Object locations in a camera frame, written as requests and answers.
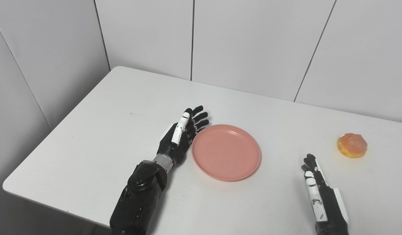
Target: white finger segment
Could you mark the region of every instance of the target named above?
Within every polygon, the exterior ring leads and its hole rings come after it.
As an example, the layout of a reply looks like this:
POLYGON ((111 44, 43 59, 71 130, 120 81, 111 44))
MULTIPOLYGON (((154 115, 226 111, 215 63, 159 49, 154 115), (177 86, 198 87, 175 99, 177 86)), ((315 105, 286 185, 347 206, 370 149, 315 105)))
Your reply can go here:
POLYGON ((314 178, 308 178, 305 180, 307 187, 309 198, 311 199, 312 209, 314 210, 315 219, 317 222, 325 222, 327 221, 327 214, 324 208, 323 200, 320 195, 320 191, 318 190, 317 182, 314 178))
POLYGON ((172 143, 179 145, 182 133, 185 131, 186 124, 189 121, 189 116, 190 116, 189 113, 186 113, 186 112, 183 113, 182 117, 180 118, 180 120, 177 123, 176 128, 174 130, 173 137, 172 137, 172 143))

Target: prosthetic hand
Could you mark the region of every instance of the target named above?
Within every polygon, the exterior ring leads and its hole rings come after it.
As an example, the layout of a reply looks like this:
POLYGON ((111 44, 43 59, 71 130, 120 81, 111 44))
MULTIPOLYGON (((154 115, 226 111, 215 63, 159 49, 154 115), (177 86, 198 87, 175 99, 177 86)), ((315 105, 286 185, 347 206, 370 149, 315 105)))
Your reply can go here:
POLYGON ((305 181, 314 210, 317 235, 349 235, 346 208, 338 188, 327 185, 317 159, 311 153, 304 158, 305 181))
POLYGON ((206 126, 204 108, 188 108, 160 141, 153 161, 144 160, 128 179, 110 219, 111 235, 146 235, 168 172, 182 163, 195 136, 206 126))

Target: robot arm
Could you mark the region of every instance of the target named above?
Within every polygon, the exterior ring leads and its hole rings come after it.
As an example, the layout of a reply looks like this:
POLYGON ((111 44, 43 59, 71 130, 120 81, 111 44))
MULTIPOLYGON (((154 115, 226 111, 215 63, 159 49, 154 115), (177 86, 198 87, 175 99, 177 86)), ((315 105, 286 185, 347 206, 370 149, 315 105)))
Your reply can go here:
POLYGON ((111 235, 146 235, 157 201, 165 190, 168 172, 182 163, 195 136, 208 125, 202 106, 185 110, 160 141, 153 161, 137 165, 110 219, 111 235))

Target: white table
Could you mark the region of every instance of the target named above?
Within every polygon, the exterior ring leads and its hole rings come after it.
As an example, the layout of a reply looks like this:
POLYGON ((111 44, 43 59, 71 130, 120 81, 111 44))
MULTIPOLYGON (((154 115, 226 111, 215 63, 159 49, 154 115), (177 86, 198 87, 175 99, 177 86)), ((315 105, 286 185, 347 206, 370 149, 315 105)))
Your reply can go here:
POLYGON ((313 153, 340 188, 351 235, 402 234, 402 123, 277 100, 125 67, 113 69, 5 180, 4 190, 108 226, 128 177, 153 159, 166 127, 204 105, 211 123, 236 125, 259 143, 251 177, 223 182, 189 151, 169 174, 152 222, 155 235, 313 235, 301 170, 313 153), (336 149, 362 134, 366 155, 336 149))

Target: wall seam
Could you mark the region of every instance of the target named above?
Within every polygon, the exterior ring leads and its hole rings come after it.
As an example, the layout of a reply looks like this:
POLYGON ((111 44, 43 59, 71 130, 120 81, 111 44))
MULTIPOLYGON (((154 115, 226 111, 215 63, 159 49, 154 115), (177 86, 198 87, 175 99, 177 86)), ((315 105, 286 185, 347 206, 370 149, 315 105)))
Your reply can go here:
POLYGON ((25 84, 27 85, 28 89, 30 90, 31 94, 33 95, 34 101, 36 102, 38 108, 40 109, 40 112, 41 112, 41 114, 43 115, 44 119, 46 120, 47 125, 49 125, 50 130, 53 130, 52 126, 50 126, 49 121, 47 120, 46 116, 44 115, 44 112, 43 112, 43 110, 41 109, 40 104, 38 103, 36 96, 34 95, 33 91, 31 90, 30 85, 29 85, 28 82, 27 82, 27 79, 25 79, 25 76, 24 76, 24 74, 22 73, 22 70, 21 70, 21 68, 20 68, 20 66, 19 66, 19 64, 18 64, 18 62, 17 62, 17 60, 16 60, 16 58, 14 57, 14 54, 13 54, 13 52, 11 51, 10 46, 8 45, 7 41, 5 40, 5 37, 4 37, 4 35, 2 34, 1 29, 0 29, 0 34, 1 34, 1 37, 4 39, 5 45, 7 46, 8 50, 10 51, 11 56, 12 56, 14 62, 16 63, 17 68, 19 69, 19 71, 20 71, 20 73, 21 73, 21 75, 22 75, 22 78, 23 78, 24 81, 25 81, 25 84))
POLYGON ((105 56, 107 58, 108 69, 111 71, 110 60, 108 59, 107 47, 105 46, 104 34, 102 33, 101 21, 99 20, 97 3, 95 2, 95 0, 94 0, 94 6, 95 6, 95 12, 97 14, 97 19, 98 19, 99 31, 101 31, 102 44, 104 45, 105 56))
POLYGON ((192 81, 192 66, 194 61, 194 25, 195 25, 195 0, 192 2, 192 46, 191 46, 191 81, 192 81))
POLYGON ((299 90, 301 89, 302 84, 304 83, 305 76, 307 75, 308 70, 309 70, 309 67, 311 66, 312 59, 314 58, 315 52, 317 51, 318 45, 320 44, 321 38, 323 37, 323 33, 324 33, 324 31, 326 30, 327 24, 328 24, 328 22, 329 22, 329 20, 330 20, 331 14, 332 14, 332 12, 333 12, 333 10, 334 10, 335 3, 337 3, 337 0, 334 1, 334 4, 333 4, 333 6, 332 6, 332 8, 331 8, 331 10, 330 10, 330 14, 329 14, 329 16, 328 16, 328 18, 327 18, 326 24, 324 25, 323 31, 322 31, 321 34, 320 34, 320 38, 318 39, 317 45, 315 46, 314 52, 312 53, 311 59, 310 59, 310 61, 309 61, 309 63, 308 63, 308 66, 307 66, 307 68, 306 68, 306 70, 305 70, 304 77, 302 77, 302 81, 301 81, 301 83, 300 83, 300 85, 299 85, 298 91, 296 92, 295 98, 294 98, 294 100, 293 100, 294 102, 296 101, 296 98, 298 97, 299 90))

